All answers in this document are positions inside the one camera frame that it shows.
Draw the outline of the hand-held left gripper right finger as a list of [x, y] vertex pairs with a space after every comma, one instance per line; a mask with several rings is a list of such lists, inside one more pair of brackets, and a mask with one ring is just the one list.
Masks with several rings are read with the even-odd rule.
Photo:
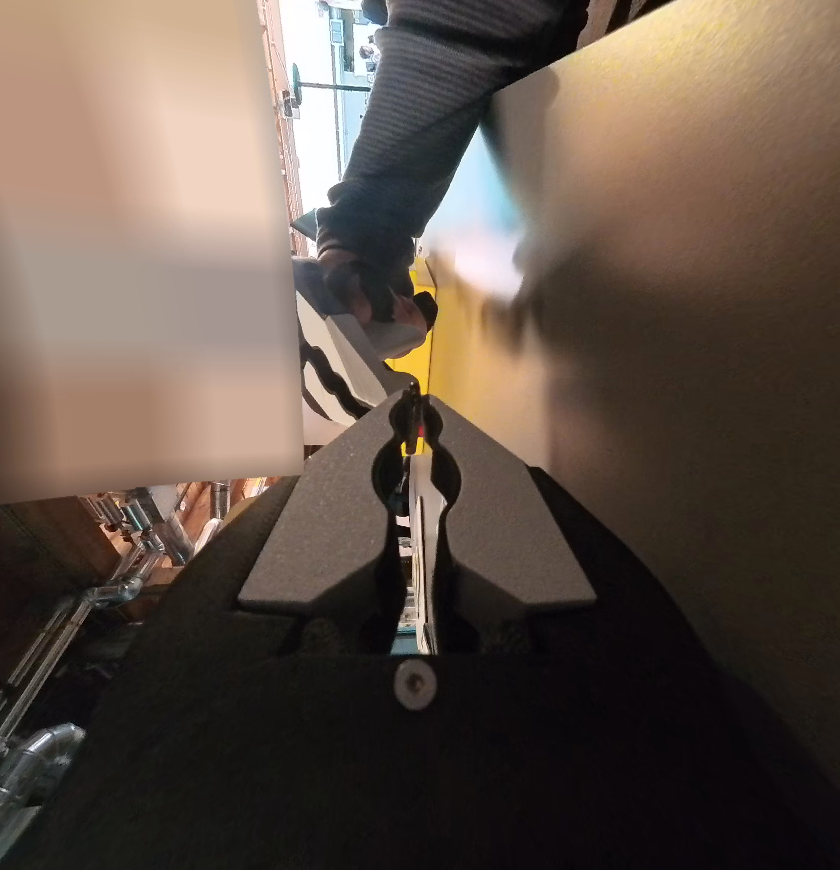
[[516, 454], [428, 397], [431, 482], [444, 496], [432, 581], [436, 627], [497, 629], [593, 606], [598, 595]]

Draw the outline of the open white instruction sheet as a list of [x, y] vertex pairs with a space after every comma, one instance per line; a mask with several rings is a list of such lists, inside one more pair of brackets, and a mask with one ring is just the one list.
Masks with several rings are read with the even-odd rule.
[[406, 592], [392, 653], [430, 655], [438, 651], [434, 578], [439, 520], [446, 500], [432, 481], [432, 454], [403, 457], [403, 477], [395, 497], [396, 539]]

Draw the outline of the silver round duct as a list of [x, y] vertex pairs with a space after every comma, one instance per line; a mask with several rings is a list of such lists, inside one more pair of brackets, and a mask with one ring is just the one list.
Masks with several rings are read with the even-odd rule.
[[202, 527], [194, 545], [193, 558], [205, 549], [209, 541], [216, 537], [230, 507], [230, 481], [212, 481], [208, 487], [209, 518]]

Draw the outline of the dark round-base stand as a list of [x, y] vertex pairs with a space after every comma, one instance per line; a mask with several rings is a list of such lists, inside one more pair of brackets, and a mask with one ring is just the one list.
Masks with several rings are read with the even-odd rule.
[[311, 82], [303, 80], [299, 66], [293, 63], [290, 67], [292, 92], [295, 102], [299, 105], [303, 103], [304, 92], [306, 90], [327, 91], [334, 93], [371, 93], [371, 86], [352, 85], [338, 82]]

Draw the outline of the person's right forearm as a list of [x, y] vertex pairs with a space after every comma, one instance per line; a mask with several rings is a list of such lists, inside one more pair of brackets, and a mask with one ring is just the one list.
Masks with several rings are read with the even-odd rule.
[[360, 133], [317, 212], [317, 253], [406, 266], [493, 96], [575, 51], [588, 9], [588, 1], [389, 2]]

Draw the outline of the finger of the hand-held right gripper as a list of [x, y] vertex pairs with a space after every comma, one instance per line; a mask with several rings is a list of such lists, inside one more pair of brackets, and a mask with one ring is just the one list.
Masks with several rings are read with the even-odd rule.
[[408, 390], [408, 374], [394, 372], [349, 314], [327, 316], [330, 367], [348, 386], [351, 395], [367, 407], [380, 406], [388, 397]]
[[368, 413], [347, 381], [331, 366], [324, 352], [299, 341], [302, 392], [308, 407], [327, 420], [359, 420]]

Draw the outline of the black lego piece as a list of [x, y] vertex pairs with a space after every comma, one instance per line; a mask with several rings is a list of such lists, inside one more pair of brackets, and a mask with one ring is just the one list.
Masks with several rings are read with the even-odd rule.
[[415, 427], [425, 424], [424, 395], [419, 382], [413, 381], [404, 394], [404, 437], [403, 454], [405, 458], [414, 457], [424, 449], [424, 438], [416, 436]]

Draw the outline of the silver corrugated duct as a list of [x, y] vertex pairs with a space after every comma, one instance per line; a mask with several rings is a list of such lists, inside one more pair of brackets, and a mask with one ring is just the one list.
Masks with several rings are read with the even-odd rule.
[[18, 745], [0, 764], [0, 820], [26, 805], [43, 781], [71, 763], [87, 731], [73, 723], [42, 729]]

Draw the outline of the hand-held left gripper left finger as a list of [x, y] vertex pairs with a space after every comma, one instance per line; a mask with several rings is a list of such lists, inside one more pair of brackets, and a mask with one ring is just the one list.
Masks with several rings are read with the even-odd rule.
[[404, 476], [400, 394], [306, 463], [238, 603], [283, 615], [400, 615], [393, 496]]

